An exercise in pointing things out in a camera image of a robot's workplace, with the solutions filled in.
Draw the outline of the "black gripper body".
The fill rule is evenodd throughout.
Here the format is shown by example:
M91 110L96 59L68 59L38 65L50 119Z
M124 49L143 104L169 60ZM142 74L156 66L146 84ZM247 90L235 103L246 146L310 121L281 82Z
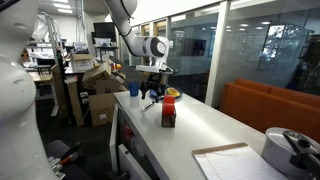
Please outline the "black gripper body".
M163 92L165 85L161 82L163 75L161 73L150 74L146 81L142 82L142 90L148 91L150 89L154 91Z

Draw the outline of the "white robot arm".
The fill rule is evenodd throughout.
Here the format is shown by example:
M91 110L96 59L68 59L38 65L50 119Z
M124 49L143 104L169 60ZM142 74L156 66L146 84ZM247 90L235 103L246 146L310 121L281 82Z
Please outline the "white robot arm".
M130 19L137 0L104 0L113 23L135 56L156 59L139 71L162 73L169 53L163 36L138 36ZM0 2L0 180L59 180L49 165L36 122L36 87L17 62L35 30L40 0Z

